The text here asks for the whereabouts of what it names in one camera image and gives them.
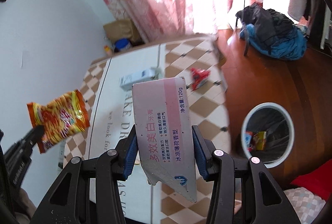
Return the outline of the small blue white box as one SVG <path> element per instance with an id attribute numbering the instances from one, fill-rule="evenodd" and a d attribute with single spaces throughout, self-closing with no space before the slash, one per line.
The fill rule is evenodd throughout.
<path id="1" fill-rule="evenodd" d="M 159 69 L 156 67 L 150 67 L 149 69 L 122 76 L 119 79 L 119 86 L 123 90 L 130 90 L 134 84 L 155 80 L 158 78 L 158 75 Z"/>

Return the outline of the red snack bag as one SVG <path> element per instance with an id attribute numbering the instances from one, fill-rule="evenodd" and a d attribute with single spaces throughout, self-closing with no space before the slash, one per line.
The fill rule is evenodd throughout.
<path id="1" fill-rule="evenodd" d="M 192 90 L 196 90 L 200 88 L 203 84 L 205 84 L 209 76 L 210 76 L 209 70 L 192 68 L 191 69 Z"/>

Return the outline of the red blanket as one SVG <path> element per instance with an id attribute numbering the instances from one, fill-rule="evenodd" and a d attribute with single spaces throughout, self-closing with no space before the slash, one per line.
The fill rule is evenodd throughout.
<path id="1" fill-rule="evenodd" d="M 332 160 L 328 160 L 308 174 L 296 177 L 291 184 L 306 188 L 327 201 L 332 192 Z"/>

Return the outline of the white pink toothpaste box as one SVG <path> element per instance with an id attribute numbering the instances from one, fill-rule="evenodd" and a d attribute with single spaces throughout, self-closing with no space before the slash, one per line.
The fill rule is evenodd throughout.
<path id="1" fill-rule="evenodd" d="M 194 143 L 182 77 L 132 86 L 134 123 L 142 169 L 152 185 L 168 185 L 197 201 Z"/>

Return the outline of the yellow packet in bin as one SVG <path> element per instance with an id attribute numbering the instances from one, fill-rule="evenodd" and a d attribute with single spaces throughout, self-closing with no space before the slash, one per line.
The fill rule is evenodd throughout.
<path id="1" fill-rule="evenodd" d="M 255 150 L 264 150 L 266 145 L 265 131 L 260 131 L 253 136 L 253 145 Z"/>

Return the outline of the pastel checkered pillow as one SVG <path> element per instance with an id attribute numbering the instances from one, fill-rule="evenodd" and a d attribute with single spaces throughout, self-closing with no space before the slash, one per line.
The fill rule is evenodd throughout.
<path id="1" fill-rule="evenodd" d="M 284 193 L 304 224 L 312 223 L 326 204 L 321 197 L 303 187 L 288 189 Z"/>

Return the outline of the brown paper bag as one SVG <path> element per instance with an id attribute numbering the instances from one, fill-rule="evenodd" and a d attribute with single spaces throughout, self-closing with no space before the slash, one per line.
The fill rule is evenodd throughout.
<path id="1" fill-rule="evenodd" d="M 131 43 L 138 42 L 141 39 L 135 24 L 131 19 L 120 19 L 103 25 L 108 39 L 115 44 L 120 39 L 129 39 Z"/>

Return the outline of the blue dark clothes pile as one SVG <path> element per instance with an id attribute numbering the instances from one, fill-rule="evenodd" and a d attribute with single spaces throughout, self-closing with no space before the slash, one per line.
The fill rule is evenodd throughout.
<path id="1" fill-rule="evenodd" d="M 265 56 L 295 61 L 304 56 L 307 40 L 300 27 L 286 15 L 274 9 L 264 9 L 254 3 L 236 13 L 241 22 L 240 38 Z"/>

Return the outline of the small yellow orange bottle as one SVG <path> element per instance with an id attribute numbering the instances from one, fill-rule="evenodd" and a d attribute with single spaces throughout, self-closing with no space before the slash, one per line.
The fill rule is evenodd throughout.
<path id="1" fill-rule="evenodd" d="M 111 57 L 113 55 L 113 50 L 109 46 L 104 46 L 104 51 L 107 56 Z"/>

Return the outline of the blue lidded white jar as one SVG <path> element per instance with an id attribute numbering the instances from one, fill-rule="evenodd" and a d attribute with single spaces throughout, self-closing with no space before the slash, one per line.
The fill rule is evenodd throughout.
<path id="1" fill-rule="evenodd" d="M 115 49 L 120 52 L 120 51 L 125 51 L 128 50 L 132 47 L 130 40 L 126 38 L 119 39 L 115 42 Z"/>

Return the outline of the orange yellow noodle packet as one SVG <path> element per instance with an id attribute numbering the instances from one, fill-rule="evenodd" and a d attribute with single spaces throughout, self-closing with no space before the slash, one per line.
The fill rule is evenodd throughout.
<path id="1" fill-rule="evenodd" d="M 90 126 L 83 96 L 77 89 L 44 106 L 35 102 L 28 103 L 27 109 L 32 127 L 44 127 L 44 134 L 37 141 L 41 154 Z"/>

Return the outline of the white round trash bin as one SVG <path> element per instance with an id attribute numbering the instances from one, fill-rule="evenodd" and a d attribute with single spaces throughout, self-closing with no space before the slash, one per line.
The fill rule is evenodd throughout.
<path id="1" fill-rule="evenodd" d="M 264 150 L 247 151 L 245 133 L 251 131 L 253 136 L 266 132 L 266 145 Z M 259 158 L 267 168 L 281 165 L 292 151 L 295 140 L 295 130 L 292 118 L 281 105 L 273 102 L 261 103 L 255 106 L 246 115 L 241 127 L 241 148 L 247 158 Z"/>

